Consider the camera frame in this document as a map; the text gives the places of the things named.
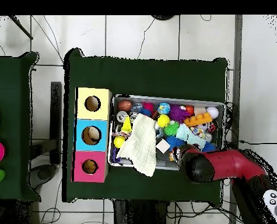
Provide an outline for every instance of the blue box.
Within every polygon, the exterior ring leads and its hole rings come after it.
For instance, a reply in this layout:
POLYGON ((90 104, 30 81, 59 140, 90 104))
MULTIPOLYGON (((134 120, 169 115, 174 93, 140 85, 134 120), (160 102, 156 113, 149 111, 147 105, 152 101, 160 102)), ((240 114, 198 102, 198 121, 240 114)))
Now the blue box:
POLYGON ((108 138, 108 121, 77 119, 77 124, 76 124, 76 150, 77 151, 106 151, 107 138, 108 138), (82 131, 89 126, 97 127, 101 131, 101 140, 95 145, 88 145, 84 143, 82 140, 82 131))

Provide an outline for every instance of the yellow ball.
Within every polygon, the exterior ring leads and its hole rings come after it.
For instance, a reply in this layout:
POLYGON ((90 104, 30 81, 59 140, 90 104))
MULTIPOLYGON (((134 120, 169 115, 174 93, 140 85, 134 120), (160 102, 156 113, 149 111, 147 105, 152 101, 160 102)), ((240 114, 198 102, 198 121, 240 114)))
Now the yellow ball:
POLYGON ((170 123, 169 116, 165 114, 161 114, 157 120, 157 123, 158 123, 158 126, 160 126, 161 128, 167 127, 168 124, 170 123))
POLYGON ((116 136, 114 138, 113 144, 117 149, 120 149, 122 147, 122 144, 125 142, 126 137, 124 136, 116 136))

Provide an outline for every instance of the shape sorter box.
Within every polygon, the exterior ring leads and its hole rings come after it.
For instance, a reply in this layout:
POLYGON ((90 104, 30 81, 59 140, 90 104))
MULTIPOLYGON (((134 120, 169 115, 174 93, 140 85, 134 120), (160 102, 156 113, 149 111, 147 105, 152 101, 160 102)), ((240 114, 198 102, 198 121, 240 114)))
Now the shape sorter box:
POLYGON ((75 96, 76 119, 71 180, 103 183, 108 173, 107 146, 112 94, 108 89, 77 87, 75 96), (97 132, 97 139, 90 136, 92 129, 97 132), (91 173, 92 171, 83 168, 84 163, 96 167, 96 170, 91 173))
POLYGON ((112 93, 108 89, 76 88, 77 118, 83 120, 109 120, 112 93), (86 101, 94 97, 99 102, 95 111, 87 109, 86 101))
POLYGON ((76 151, 74 162, 74 181, 103 183, 108 173, 106 152, 96 151, 76 151), (83 164, 87 160, 92 160, 97 165, 97 170, 93 174, 83 171, 83 164))

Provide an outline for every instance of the pink box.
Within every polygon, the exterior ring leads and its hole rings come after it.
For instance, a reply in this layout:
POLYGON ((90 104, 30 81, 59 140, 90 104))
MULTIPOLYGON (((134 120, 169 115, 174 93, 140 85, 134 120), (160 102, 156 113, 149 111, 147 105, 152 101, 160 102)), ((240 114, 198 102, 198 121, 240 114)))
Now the pink box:
POLYGON ((106 152, 103 151, 75 151, 74 181, 77 182, 97 182, 103 183, 108 173, 106 152), (86 160, 93 160, 97 164, 94 174, 87 174, 82 170, 82 165, 86 160))

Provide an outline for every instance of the lego brick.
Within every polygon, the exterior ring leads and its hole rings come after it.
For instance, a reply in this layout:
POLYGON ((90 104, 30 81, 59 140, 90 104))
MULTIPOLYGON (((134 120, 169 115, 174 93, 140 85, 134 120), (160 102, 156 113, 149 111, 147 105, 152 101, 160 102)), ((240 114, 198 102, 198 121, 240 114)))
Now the lego brick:
POLYGON ((79 120, 76 123, 76 151, 106 151, 108 142, 108 121, 104 120, 79 120), (86 144, 82 139, 82 132, 86 127, 95 127, 101 132, 98 143, 86 144))
POLYGON ((210 117, 209 113, 198 114, 197 116, 192 116, 184 120, 185 125, 188 127, 192 127, 192 126, 196 126, 196 125, 204 124, 208 122, 212 122, 212 118, 210 117))
POLYGON ((76 88, 77 118, 84 120, 108 120, 111 95, 108 89, 76 88), (89 108, 88 102, 92 102, 92 104, 96 102, 97 110, 95 111, 96 108, 94 107, 89 108))
POLYGON ((75 182, 103 183, 108 172, 106 152, 76 151, 73 172, 75 182), (87 174, 85 171, 83 171, 83 164, 87 160, 90 162, 93 161, 95 164, 97 164, 95 173, 87 174))

